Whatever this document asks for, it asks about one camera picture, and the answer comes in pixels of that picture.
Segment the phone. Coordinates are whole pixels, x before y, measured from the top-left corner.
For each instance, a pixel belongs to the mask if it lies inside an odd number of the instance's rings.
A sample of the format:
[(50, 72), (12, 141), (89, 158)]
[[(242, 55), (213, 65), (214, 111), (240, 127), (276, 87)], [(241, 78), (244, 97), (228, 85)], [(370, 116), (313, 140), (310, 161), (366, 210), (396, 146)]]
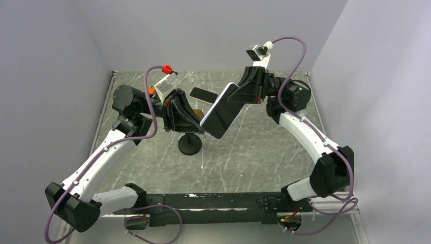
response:
[(214, 104), (218, 98), (218, 94), (199, 87), (193, 87), (189, 96), (207, 104)]
[(245, 105), (245, 103), (227, 101), (227, 98), (238, 88), (239, 86), (236, 83), (230, 82), (219, 94), (215, 103), (200, 122), (200, 127), (204, 130), (205, 134), (216, 139), (221, 139), (230, 128)]

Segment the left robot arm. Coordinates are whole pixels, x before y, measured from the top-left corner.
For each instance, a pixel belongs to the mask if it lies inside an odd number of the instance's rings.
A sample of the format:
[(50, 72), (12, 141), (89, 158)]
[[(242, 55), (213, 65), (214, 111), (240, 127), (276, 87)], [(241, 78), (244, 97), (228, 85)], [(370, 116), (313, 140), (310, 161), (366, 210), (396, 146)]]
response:
[(136, 184), (103, 193), (97, 188), (123, 156), (151, 138), (149, 130), (157, 130), (157, 118), (166, 131), (203, 134), (203, 112), (190, 106), (181, 89), (161, 97), (154, 90), (121, 85), (114, 91), (112, 107), (118, 117), (101, 145), (71, 176), (45, 189), (52, 214), (78, 232), (87, 231), (103, 215), (121, 209), (138, 214), (148, 205), (146, 191)]

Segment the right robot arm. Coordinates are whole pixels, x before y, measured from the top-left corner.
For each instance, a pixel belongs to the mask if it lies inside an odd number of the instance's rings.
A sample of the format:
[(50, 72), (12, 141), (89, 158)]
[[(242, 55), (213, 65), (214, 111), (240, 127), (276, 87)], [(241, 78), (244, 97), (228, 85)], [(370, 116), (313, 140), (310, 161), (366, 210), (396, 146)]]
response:
[(259, 104), (267, 101), (266, 113), (289, 131), (315, 162), (311, 175), (281, 189), (280, 203), (293, 211), (306, 198), (325, 198), (345, 187), (353, 187), (354, 152), (327, 138), (304, 115), (311, 99), (311, 88), (303, 81), (289, 80), (269, 73), (264, 67), (246, 67), (239, 88), (228, 102)]

